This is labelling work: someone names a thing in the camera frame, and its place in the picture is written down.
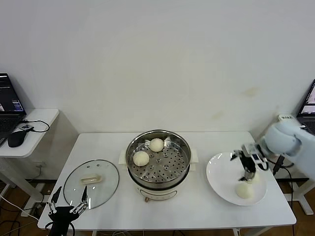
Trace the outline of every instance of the mouse cable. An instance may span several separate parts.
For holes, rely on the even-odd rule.
[[[50,129],[49,124],[47,124],[46,122],[44,122],[42,120],[27,120],[27,119],[24,119],[24,120],[21,120],[19,123],[23,124],[23,123],[31,123],[31,122],[42,122],[45,125],[47,125],[47,127],[48,127],[46,130],[40,130],[40,131],[32,129],[32,130],[30,130],[31,132],[44,133],[44,132],[47,132]]]

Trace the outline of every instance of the robotic arm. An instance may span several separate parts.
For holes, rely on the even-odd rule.
[[[297,169],[315,180],[315,136],[289,120],[273,124],[257,143],[242,145],[231,160],[239,157],[245,170],[240,181],[252,180],[256,166],[268,170],[267,157],[280,154],[295,164]]]
[[[87,187],[85,186],[81,202],[76,206],[56,206],[59,198],[59,194],[62,187],[59,187],[56,193],[51,198],[51,202],[47,202],[50,211],[48,212],[49,218],[52,220],[48,223],[45,228],[52,225],[51,231],[48,236],[66,236],[68,232],[69,225],[72,226],[74,231],[74,226],[71,223],[73,220],[79,218],[79,216],[88,207],[87,202]]]

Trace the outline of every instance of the wooden floor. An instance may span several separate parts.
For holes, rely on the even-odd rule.
[[[4,187],[4,183],[0,182],[0,191]],[[43,189],[43,194],[50,194],[48,191],[52,191],[54,184],[46,184]],[[284,183],[280,184],[280,187],[284,193],[290,193],[289,185]],[[12,203],[22,206],[26,200],[28,199],[27,194],[25,194],[20,188],[12,188],[8,190],[5,197],[11,201]],[[311,205],[312,209],[315,210],[315,189],[310,191],[306,195],[306,199]],[[16,210],[15,207],[6,203],[5,201],[0,202],[0,206],[10,210]],[[39,208],[39,210],[35,213],[41,214],[43,208]],[[300,207],[298,202],[293,203],[294,214],[297,218],[297,223],[295,224],[295,235],[296,236],[315,236],[315,216],[307,216],[304,214],[302,208]],[[41,230],[37,227],[37,223],[31,217],[21,217],[19,212],[9,212],[4,209],[0,211],[0,236],[6,234],[11,230],[12,223],[4,222],[5,220],[17,220],[20,222],[21,226],[31,223],[23,228],[21,228],[20,236],[47,236],[48,231]],[[241,230],[241,234],[245,233],[247,230]],[[113,232],[98,232],[98,236],[102,235],[112,235]],[[18,231],[14,231],[11,233],[11,236],[17,236]],[[83,232],[83,235],[91,236],[92,232]],[[132,231],[126,232],[126,236],[143,236],[142,231]],[[145,236],[233,236],[232,230],[191,230],[191,231],[145,231]],[[291,236],[292,235],[292,227],[284,226],[284,227],[274,227],[269,231],[262,234],[263,236]]]

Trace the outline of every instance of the perforated steamer tray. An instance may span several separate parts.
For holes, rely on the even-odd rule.
[[[160,152],[151,151],[149,144],[150,141],[139,145],[129,159],[129,170],[138,178],[147,182],[167,182],[176,179],[188,167],[190,158],[178,143],[164,141],[164,148]],[[145,151],[149,155],[146,166],[134,164],[133,156],[138,151]]]

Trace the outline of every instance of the laptop screen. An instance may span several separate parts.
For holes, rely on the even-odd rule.
[[[300,116],[312,115],[315,116],[315,80],[312,83],[311,89],[303,103],[299,112]]]
[[[7,74],[0,73],[0,114],[24,112]]]

